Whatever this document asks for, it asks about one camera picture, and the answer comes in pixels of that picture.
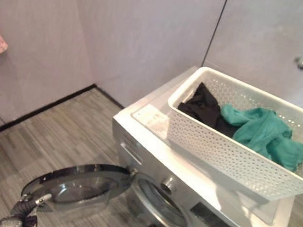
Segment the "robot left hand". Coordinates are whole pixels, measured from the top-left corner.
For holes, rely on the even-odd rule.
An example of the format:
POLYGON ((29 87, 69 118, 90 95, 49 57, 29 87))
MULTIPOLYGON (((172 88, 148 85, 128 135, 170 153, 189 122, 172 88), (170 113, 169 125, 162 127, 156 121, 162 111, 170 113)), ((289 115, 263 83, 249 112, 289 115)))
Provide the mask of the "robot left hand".
POLYGON ((46 193, 43 196, 23 194, 10 211, 9 227, 37 227, 37 214, 32 212, 51 198, 51 193, 46 193))

